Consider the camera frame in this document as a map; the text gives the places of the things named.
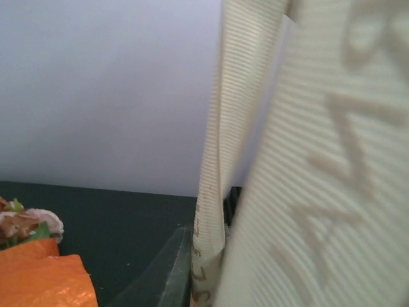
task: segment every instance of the orange plastic bag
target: orange plastic bag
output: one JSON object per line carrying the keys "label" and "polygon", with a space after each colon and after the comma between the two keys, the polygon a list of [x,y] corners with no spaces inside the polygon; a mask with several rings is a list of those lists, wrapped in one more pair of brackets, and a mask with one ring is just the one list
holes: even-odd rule
{"label": "orange plastic bag", "polygon": [[[36,240],[21,244],[14,251],[11,248],[0,252],[0,305],[97,307],[95,291],[81,258],[78,255],[48,256],[47,253],[55,253],[52,248],[47,250],[48,244],[47,240]],[[42,252],[37,253],[39,245]],[[19,253],[27,252],[27,257],[14,260],[10,255],[17,255],[18,247]]]}
{"label": "orange plastic bag", "polygon": [[0,264],[9,261],[42,259],[48,256],[59,256],[55,239],[34,240],[8,248],[0,252]]}

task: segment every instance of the white ribbed fabric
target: white ribbed fabric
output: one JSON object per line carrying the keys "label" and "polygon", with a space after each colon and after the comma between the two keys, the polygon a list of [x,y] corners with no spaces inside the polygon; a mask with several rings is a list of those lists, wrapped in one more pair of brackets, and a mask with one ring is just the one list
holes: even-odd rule
{"label": "white ribbed fabric", "polygon": [[226,0],[194,222],[192,304],[208,306],[224,250],[222,193],[263,94],[284,0]]}
{"label": "white ribbed fabric", "polygon": [[409,1],[295,11],[212,306],[406,306]]}

